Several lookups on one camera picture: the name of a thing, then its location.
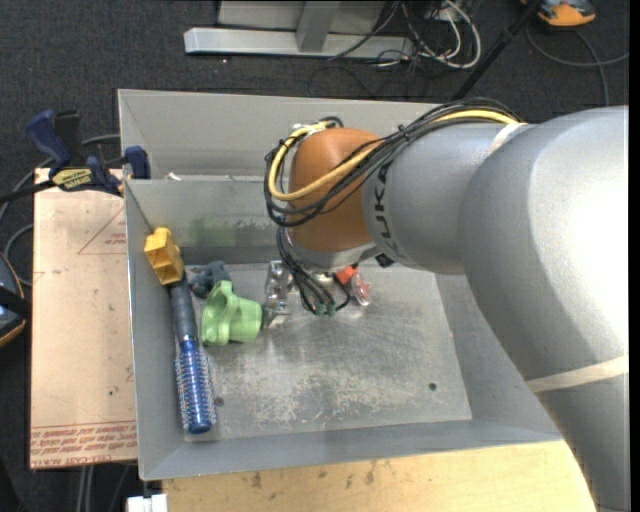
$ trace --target yellow cable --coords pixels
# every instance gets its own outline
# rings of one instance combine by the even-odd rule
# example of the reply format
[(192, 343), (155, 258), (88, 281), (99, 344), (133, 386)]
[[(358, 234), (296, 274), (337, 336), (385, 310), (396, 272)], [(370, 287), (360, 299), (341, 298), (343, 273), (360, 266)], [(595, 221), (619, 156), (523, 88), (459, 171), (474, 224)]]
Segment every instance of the yellow cable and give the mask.
[(453, 114), (446, 114), (442, 117), (439, 117), (435, 121), (430, 124), (433, 124), (438, 121), (448, 121), (449, 119), (461, 119), (465, 117), (479, 117), (482, 119), (489, 119), (491, 121), (495, 121), (497, 123), (502, 124), (514, 124), (519, 123), (516, 119), (505, 116), (504, 114), (500, 114), (499, 112), (493, 112), (492, 110), (482, 110), (482, 109), (474, 109), (474, 110), (465, 110), (464, 112), (454, 112)]
[(302, 128), (298, 128), (297, 130), (293, 131), (291, 135), (289, 135), (289, 137), (287, 137), (287, 139), (282, 143), (282, 145), (276, 152), (275, 156), (273, 157), (273, 160), (271, 161), (271, 167), (269, 168), (268, 183), (269, 183), (269, 192), (271, 193), (271, 195), (275, 197), (274, 191), (276, 193), (279, 193), (276, 188), (276, 179), (278, 177), (278, 169), (280, 168), (280, 162), (282, 161), (284, 156), (287, 154), (289, 149), (291, 149), (291, 146), (295, 144), (295, 140), (301, 135), (305, 135), (311, 131), (323, 130), (324, 128), (327, 127), (327, 124), (328, 123), (326, 122), (320, 122), (310, 126), (303, 126)]
[[(502, 123), (502, 124), (513, 124), (513, 123), (519, 122), (509, 116), (500, 114), (498, 112), (493, 112), (492, 110), (474, 109), (474, 110), (466, 110), (464, 112), (454, 112), (452, 114), (446, 114), (442, 117), (439, 117), (433, 120), (429, 124), (433, 124), (439, 121), (447, 121), (450, 119), (462, 119), (466, 117), (489, 119), (491, 121), (495, 121), (497, 123)], [(353, 158), (351, 158), (351, 160), (349, 160), (348, 162), (345, 162), (342, 165), (339, 165), (338, 167), (334, 168), (330, 173), (325, 174), (321, 178), (318, 178), (316, 181), (310, 183), (304, 188), (301, 188), (300, 190), (297, 190), (295, 192), (289, 192), (289, 193), (280, 192), (276, 187), (276, 178), (278, 175), (278, 168), (280, 167), (280, 162), (282, 158), (284, 158), (284, 156), (287, 154), (289, 149), (291, 148), (291, 145), (289, 144), (289, 140), (291, 139), (295, 140), (295, 138), (297, 138), (299, 135), (308, 133), (312, 129), (317, 129), (318, 126), (321, 126), (322, 128), (324, 128), (326, 124), (319, 123), (319, 125), (313, 125), (311, 127), (305, 126), (293, 132), (289, 136), (287, 141), (285, 141), (285, 143), (280, 147), (280, 149), (276, 153), (276, 156), (273, 158), (273, 161), (271, 163), (271, 168), (269, 169), (268, 185), (269, 185), (269, 193), (275, 199), (278, 199), (279, 201), (294, 201), (296, 199), (300, 199), (301, 197), (309, 195), (311, 192), (318, 190), (318, 188), (332, 181), (334, 178), (336, 178), (340, 174), (348, 172), (351, 169), (353, 169), (356, 165), (362, 162), (362, 160), (364, 160), (367, 157), (367, 155), (371, 153), (371, 151), (375, 149), (375, 147), (372, 147), (372, 148), (362, 150), (360, 153), (358, 153)]]

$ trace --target tan surface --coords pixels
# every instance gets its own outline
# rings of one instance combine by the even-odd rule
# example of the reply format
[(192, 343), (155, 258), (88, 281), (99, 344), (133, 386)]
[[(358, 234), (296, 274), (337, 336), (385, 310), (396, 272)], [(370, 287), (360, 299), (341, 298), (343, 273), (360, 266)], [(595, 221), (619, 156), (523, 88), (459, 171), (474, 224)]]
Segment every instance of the tan surface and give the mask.
[(124, 202), (34, 199), (30, 467), (137, 457)]
[(167, 480), (171, 512), (592, 512), (563, 441)]

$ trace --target yellow object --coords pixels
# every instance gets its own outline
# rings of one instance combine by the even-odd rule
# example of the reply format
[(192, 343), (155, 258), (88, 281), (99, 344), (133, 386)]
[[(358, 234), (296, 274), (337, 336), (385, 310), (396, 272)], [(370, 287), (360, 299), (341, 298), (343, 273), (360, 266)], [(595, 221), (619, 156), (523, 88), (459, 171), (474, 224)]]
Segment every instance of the yellow object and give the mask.
[(144, 253), (161, 284), (175, 283), (182, 279), (184, 262), (180, 256), (180, 248), (173, 243), (171, 231), (167, 228), (156, 228), (147, 237)]
[[(504, 123), (504, 124), (519, 122), (516, 119), (508, 117), (504, 114), (500, 114), (498, 112), (493, 112), (491, 110), (470, 109), (464, 112), (455, 112), (452, 114), (445, 114), (444, 116), (439, 117), (438, 119), (435, 119), (434, 121), (432, 121), (431, 124), (438, 121), (446, 121), (449, 119), (465, 118), (465, 117), (466, 118), (478, 117), (481, 119), (488, 119), (490, 121), (495, 121), (497, 123)], [(280, 192), (276, 187), (276, 179), (278, 177), (278, 172), (280, 169), (280, 164), (282, 162), (282, 159), (285, 157), (289, 149), (291, 149), (291, 146), (295, 144), (295, 140), (297, 139), (297, 137), (299, 137), (300, 135), (306, 134), (312, 130), (316, 130), (319, 126), (321, 128), (324, 128), (325, 124), (320, 123), (319, 125), (305, 126), (303, 128), (300, 128), (299, 130), (294, 131), (289, 136), (289, 138), (282, 144), (282, 146), (276, 153), (271, 163), (271, 167), (269, 168), (269, 176), (268, 176), (269, 193), (275, 199), (278, 199), (280, 201), (293, 201), (295, 199), (300, 199), (301, 197), (305, 197), (306, 195), (309, 195), (311, 192), (318, 190), (320, 187), (324, 186), (325, 184), (331, 183), (336, 178), (339, 178), (342, 175), (351, 171), (356, 165), (362, 162), (369, 155), (369, 153), (371, 153), (375, 149), (375, 147), (363, 149), (360, 153), (355, 155), (348, 162), (345, 162), (342, 165), (338, 165), (336, 168), (331, 170), (331, 172), (329, 172), (328, 174), (325, 174), (321, 178), (310, 183), (306, 187), (301, 188), (300, 190), (296, 190), (295, 192), (289, 192), (289, 193)]]
[(71, 167), (60, 170), (51, 181), (65, 190), (91, 183), (91, 169)]

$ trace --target green 3d printed part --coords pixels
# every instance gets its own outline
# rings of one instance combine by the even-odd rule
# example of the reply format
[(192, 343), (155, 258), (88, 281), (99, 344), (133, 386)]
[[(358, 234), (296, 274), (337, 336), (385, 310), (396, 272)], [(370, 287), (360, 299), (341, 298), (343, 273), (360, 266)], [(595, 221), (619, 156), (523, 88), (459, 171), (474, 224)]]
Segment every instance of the green 3d printed part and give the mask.
[(218, 281), (207, 297), (200, 335), (205, 345), (226, 345), (229, 341), (251, 342), (262, 324), (262, 306), (235, 295), (231, 281)]

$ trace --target blue brush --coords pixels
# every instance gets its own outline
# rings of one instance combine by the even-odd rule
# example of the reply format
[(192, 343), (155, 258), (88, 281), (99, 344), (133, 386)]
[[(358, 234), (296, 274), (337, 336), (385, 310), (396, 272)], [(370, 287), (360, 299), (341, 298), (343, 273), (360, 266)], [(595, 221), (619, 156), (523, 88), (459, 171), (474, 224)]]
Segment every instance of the blue brush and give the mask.
[(183, 275), (180, 281), (168, 285), (168, 288), (178, 338), (175, 366), (182, 426), (191, 434), (204, 434), (217, 421), (209, 360), (198, 339), (198, 326), (186, 276)]

